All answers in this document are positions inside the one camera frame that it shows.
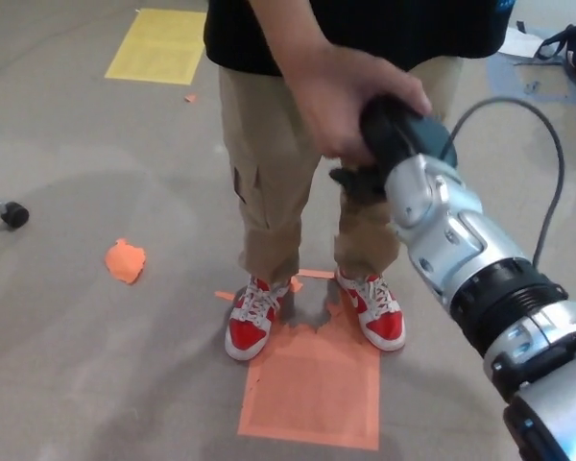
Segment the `robot right black hand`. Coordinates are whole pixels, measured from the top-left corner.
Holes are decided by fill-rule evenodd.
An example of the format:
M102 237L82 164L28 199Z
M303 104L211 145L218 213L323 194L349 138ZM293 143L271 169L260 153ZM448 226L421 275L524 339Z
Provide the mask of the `robot right black hand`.
M372 98L362 109L360 130L375 164L334 168L329 177L358 202L386 199L385 183L390 173L404 160L425 155L455 168L458 159L450 132L440 122L416 113L391 95Z

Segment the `person's right hand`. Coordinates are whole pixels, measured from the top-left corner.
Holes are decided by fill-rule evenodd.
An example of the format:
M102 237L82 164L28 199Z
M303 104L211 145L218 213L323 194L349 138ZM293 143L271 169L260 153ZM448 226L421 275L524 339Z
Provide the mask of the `person's right hand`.
M314 144L328 158L373 163L360 114L375 96L393 95L422 115L432 110L420 80L361 51L322 43L277 63Z

